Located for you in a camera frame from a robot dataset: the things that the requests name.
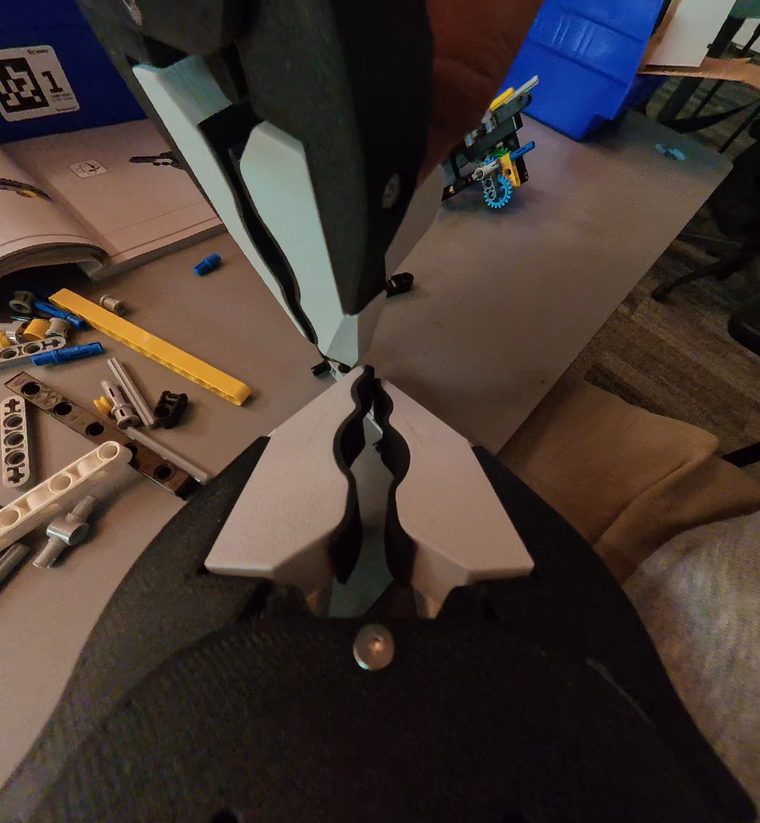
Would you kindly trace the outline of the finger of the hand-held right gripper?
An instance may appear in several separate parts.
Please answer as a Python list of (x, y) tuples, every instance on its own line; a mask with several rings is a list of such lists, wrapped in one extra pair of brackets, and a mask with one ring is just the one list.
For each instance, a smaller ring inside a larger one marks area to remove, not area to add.
[(256, 218), (251, 238), (256, 228), (265, 232), (258, 241), (258, 271), (269, 273), (272, 292), (323, 357), (353, 368), (359, 316), (341, 305), (303, 144), (273, 125), (257, 125), (238, 168)]
[(291, 268), (256, 213), (234, 154), (259, 124), (257, 116), (236, 108), (200, 57), (168, 67), (137, 64), (132, 72), (227, 232), (294, 325), (316, 344)]

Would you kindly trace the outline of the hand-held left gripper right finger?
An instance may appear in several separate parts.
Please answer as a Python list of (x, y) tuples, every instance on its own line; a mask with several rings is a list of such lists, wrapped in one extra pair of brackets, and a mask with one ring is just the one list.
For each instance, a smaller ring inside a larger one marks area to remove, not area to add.
[(392, 474), (386, 564), (435, 618), (455, 589), (528, 577), (535, 563), (470, 442), (391, 382), (378, 382), (379, 453)]

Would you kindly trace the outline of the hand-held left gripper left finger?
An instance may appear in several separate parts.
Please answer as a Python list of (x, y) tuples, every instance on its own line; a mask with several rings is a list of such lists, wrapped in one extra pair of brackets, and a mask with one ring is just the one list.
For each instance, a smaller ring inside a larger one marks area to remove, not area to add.
[(299, 591), (317, 616), (331, 612), (362, 545), (354, 460), (365, 448), (375, 373), (358, 366), (274, 429), (215, 539), (212, 574)]

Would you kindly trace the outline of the light grey lego beam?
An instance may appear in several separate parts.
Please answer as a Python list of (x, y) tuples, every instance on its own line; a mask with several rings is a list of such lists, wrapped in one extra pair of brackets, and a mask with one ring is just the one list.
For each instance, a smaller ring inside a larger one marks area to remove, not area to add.
[[(317, 379), (326, 380), (331, 378), (334, 381), (339, 381), (351, 370), (352, 368), (349, 365), (342, 364), (336, 360), (324, 359), (316, 365), (313, 365), (311, 368), (311, 373)], [(375, 408), (373, 404), (371, 404), (368, 409), (365, 421), (367, 430), (371, 432), (372, 445), (375, 451), (380, 452), (381, 443), (383, 440), (383, 431), (375, 415)]]

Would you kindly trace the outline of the person's right forearm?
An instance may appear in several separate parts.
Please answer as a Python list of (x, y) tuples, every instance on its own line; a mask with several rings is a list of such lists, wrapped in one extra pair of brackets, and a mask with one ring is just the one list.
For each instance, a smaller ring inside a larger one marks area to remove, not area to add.
[(480, 123), (542, 5), (542, 1), (427, 1), (433, 87), (418, 184)]

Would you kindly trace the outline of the open lego instruction booklet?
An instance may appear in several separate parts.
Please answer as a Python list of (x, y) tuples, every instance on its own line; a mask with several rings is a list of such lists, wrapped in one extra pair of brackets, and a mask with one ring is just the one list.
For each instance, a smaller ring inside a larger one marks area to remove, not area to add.
[(0, 279), (72, 263), (97, 282), (223, 232), (149, 120), (0, 144)]

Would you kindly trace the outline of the long grey lego axle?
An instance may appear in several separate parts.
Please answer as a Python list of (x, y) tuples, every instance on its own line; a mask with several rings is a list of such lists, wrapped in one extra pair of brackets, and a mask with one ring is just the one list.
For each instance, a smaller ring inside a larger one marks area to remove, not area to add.
[(179, 454), (177, 454), (167, 446), (149, 437), (148, 435), (139, 431), (137, 428), (128, 428), (125, 430), (125, 434), (131, 439), (135, 440), (137, 443), (140, 443), (148, 447), (159, 458), (165, 459), (177, 468), (180, 468), (183, 471), (187, 472), (200, 484), (206, 484), (212, 479), (212, 474), (199, 468), (186, 458), (181, 457)]

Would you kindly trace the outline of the partly built lego model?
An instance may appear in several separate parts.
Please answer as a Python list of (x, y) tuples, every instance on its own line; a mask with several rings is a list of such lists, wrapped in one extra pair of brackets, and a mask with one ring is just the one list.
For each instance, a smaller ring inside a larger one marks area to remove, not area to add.
[(536, 144), (522, 144), (520, 130), (522, 113), (530, 105), (531, 92), (538, 83), (538, 76), (531, 77), (518, 88), (507, 88), (490, 102), (480, 124), (442, 162), (442, 201), (478, 186), (484, 203), (499, 210), (528, 182), (525, 156)]

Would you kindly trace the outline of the thin grey lego axle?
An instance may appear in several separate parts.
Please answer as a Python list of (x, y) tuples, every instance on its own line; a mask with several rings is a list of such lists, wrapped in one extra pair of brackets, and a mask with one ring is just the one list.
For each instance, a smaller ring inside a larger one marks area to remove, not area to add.
[(151, 407), (148, 405), (148, 402), (145, 400), (145, 397), (140, 392), (139, 387), (130, 376), (126, 367), (124, 367), (118, 359), (113, 357), (107, 360), (107, 365), (130, 404), (138, 414), (142, 425), (148, 429), (153, 429), (156, 425), (156, 419), (154, 418)]

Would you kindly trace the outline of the long yellow lego beam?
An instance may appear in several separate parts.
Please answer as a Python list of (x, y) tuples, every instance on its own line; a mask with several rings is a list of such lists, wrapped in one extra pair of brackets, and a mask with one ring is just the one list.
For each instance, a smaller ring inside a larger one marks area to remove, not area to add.
[(83, 319), (112, 340), (236, 406), (241, 406), (251, 396), (251, 388), (247, 384), (73, 291), (58, 290), (50, 295), (49, 302), (56, 309)]

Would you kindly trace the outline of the grey yellow lego pin joiner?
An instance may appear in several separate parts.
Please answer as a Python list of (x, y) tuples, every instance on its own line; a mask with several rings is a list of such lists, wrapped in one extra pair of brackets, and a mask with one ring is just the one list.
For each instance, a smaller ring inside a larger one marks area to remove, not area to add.
[(102, 394), (93, 400), (93, 405), (103, 417), (113, 419), (120, 430), (136, 429), (141, 420), (134, 406), (127, 399), (123, 389), (112, 381), (101, 381)]

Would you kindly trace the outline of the silver lego axle connector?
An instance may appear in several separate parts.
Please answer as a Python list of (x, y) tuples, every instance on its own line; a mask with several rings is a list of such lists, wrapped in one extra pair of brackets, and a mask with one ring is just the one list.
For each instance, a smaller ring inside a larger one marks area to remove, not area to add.
[(67, 549), (85, 540), (90, 529), (89, 516), (97, 502), (96, 496), (83, 497), (67, 513), (52, 520), (45, 530), (45, 546), (33, 559), (32, 566), (50, 568)]

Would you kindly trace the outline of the long black lego beam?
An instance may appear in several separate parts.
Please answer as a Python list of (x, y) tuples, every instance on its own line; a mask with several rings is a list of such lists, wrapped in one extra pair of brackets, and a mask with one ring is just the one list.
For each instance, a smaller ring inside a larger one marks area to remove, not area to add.
[(5, 387), (48, 417), (86, 438), (102, 445), (109, 440), (126, 447), (131, 458), (129, 465), (144, 477), (154, 481), (180, 499), (187, 499), (198, 489), (200, 481), (192, 472), (180, 468), (148, 445), (129, 437), (116, 424), (87, 411), (55, 388), (27, 372), (19, 372), (4, 383)]

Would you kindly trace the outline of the white lego beam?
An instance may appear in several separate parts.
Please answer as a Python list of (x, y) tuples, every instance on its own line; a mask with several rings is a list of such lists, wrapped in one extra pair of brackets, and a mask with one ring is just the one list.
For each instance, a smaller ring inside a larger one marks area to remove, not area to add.
[(132, 452), (116, 441), (99, 445), (0, 509), (0, 552), (92, 496), (130, 469)]

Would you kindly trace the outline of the long blue lego axle pin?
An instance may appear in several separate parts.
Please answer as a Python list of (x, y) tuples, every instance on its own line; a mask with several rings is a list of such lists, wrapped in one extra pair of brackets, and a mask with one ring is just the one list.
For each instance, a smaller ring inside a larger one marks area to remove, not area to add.
[(43, 351), (30, 356), (30, 361), (38, 367), (65, 365), (79, 360), (105, 354), (103, 345), (92, 342), (84, 345), (66, 346), (52, 351)]

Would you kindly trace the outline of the thin grey lego liftarm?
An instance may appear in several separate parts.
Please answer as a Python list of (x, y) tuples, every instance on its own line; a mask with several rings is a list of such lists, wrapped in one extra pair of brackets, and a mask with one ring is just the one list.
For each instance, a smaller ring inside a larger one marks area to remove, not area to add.
[(19, 395), (0, 403), (2, 482), (8, 489), (24, 490), (32, 480), (27, 408)]
[(0, 369), (22, 365), (35, 355), (57, 351), (66, 347), (66, 345), (67, 340), (65, 337), (51, 336), (37, 342), (26, 342), (1, 348)]

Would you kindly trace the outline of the blue storage bin with tag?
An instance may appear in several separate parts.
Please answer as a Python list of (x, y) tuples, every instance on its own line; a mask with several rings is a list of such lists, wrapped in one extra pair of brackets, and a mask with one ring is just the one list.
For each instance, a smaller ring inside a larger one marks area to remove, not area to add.
[(0, 143), (111, 126), (145, 117), (75, 2), (0, 1), (0, 48), (49, 45), (80, 110), (18, 123), (0, 114)]

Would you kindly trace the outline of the black white marker tag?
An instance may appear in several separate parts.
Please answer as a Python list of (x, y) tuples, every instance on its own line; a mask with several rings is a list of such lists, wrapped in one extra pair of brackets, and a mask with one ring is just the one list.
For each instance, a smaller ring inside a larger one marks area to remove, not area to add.
[(80, 105), (49, 45), (0, 48), (0, 114), (8, 123), (74, 114)]

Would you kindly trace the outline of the white fuzzy cloth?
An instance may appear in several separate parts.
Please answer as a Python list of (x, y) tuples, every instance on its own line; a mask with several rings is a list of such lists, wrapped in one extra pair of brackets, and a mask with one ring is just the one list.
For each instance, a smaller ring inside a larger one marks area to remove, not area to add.
[(674, 536), (624, 591), (760, 821), (760, 510)]

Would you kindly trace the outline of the cardboard sheet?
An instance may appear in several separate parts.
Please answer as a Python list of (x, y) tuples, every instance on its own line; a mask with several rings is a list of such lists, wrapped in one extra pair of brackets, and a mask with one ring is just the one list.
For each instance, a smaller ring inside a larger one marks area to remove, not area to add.
[(735, 81), (760, 91), (760, 65), (722, 56), (741, 24), (752, 19), (760, 20), (760, 2), (665, 2), (637, 74)]

